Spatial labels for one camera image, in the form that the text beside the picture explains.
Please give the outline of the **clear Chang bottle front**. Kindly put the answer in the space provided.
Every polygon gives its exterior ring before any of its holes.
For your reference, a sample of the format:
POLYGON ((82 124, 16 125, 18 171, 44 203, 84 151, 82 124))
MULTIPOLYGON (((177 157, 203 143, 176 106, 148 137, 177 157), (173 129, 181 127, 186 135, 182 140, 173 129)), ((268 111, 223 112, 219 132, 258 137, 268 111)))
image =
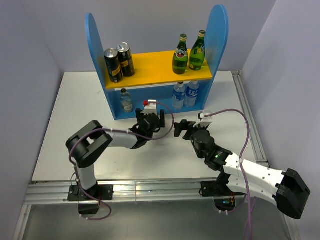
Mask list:
POLYGON ((132 97, 125 88, 122 88, 120 91, 120 103, 124 112, 130 113, 133 111, 132 97))

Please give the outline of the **water bottle blue label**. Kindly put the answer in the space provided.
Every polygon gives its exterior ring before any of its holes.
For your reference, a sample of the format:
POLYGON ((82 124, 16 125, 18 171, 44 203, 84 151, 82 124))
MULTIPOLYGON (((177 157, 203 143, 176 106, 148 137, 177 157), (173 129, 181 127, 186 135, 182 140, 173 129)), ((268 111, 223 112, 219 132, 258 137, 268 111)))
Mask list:
POLYGON ((184 105, 186 107, 193 107, 196 104, 200 85, 198 81, 190 81, 186 88, 184 105))
POLYGON ((175 110, 181 110, 184 106, 186 87, 183 82, 178 82, 173 88, 172 106, 175 110))

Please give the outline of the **green Perrier bottle red label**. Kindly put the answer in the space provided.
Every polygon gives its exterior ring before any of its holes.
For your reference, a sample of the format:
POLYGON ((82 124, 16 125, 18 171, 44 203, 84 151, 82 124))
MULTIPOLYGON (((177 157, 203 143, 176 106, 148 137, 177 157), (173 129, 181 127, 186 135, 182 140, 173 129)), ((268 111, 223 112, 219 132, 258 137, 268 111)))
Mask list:
POLYGON ((186 41, 187 35, 181 34, 179 44, 173 54, 172 70, 177 75, 184 74, 188 65, 189 56, 186 41))

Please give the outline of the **green Perrier bottle yellow label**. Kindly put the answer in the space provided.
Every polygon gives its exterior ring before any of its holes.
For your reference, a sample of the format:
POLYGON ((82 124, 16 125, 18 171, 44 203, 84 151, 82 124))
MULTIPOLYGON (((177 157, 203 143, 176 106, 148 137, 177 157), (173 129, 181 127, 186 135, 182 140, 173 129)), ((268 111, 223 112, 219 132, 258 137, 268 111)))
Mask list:
POLYGON ((206 31, 200 30, 197 40, 190 51, 189 68, 193 71, 199 71, 205 61, 205 36, 206 31))

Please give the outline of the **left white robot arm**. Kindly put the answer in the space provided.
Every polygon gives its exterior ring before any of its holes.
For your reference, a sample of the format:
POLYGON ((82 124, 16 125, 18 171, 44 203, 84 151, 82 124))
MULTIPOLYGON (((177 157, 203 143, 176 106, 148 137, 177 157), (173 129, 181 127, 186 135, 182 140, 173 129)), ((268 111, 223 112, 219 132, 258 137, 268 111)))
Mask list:
POLYGON ((72 163, 81 184, 79 194, 86 200, 96 198, 109 201, 113 198, 113 185, 99 185, 94 168, 95 162, 108 147, 139 149, 154 133, 165 127, 163 109, 146 114, 145 110, 138 108, 135 114, 137 124, 129 130, 103 130, 103 126, 97 120, 93 120, 66 141, 69 154, 75 159, 72 163))

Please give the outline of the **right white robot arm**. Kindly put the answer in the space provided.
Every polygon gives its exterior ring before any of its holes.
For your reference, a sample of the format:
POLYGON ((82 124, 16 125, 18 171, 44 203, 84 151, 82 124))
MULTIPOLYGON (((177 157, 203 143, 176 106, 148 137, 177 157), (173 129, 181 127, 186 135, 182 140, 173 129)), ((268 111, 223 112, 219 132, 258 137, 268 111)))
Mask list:
POLYGON ((310 189, 299 173, 291 168, 276 170, 243 160, 235 153, 222 148, 205 126, 183 119, 174 124, 174 136, 190 141, 198 158, 220 174, 216 180, 202 181, 203 197, 223 197, 246 194, 274 204, 286 216, 299 220, 310 196, 310 189))

